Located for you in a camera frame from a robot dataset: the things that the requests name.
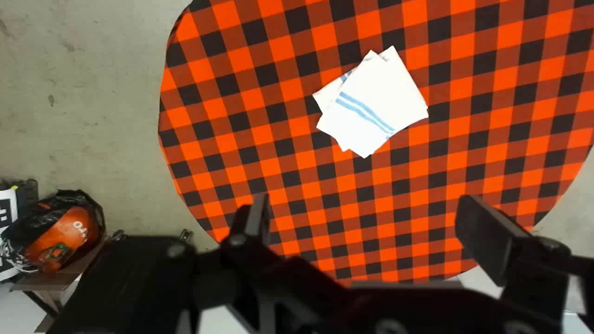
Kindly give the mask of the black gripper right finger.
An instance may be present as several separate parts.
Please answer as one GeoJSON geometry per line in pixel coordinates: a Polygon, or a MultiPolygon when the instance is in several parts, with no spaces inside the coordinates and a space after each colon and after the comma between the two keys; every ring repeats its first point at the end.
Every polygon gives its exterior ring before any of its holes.
{"type": "Polygon", "coordinates": [[[455,235],[498,286],[507,284],[524,252],[541,261],[570,254],[567,245],[533,235],[505,211],[493,208],[478,195],[463,195],[459,198],[455,235]]]}

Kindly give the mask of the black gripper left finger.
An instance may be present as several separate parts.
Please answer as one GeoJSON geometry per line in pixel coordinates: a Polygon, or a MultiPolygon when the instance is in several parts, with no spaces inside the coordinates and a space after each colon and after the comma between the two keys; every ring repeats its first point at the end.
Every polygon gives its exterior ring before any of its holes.
{"type": "Polygon", "coordinates": [[[231,224],[229,245],[242,247],[249,241],[264,243],[270,234],[270,195],[257,193],[251,204],[242,206],[231,224]]]}

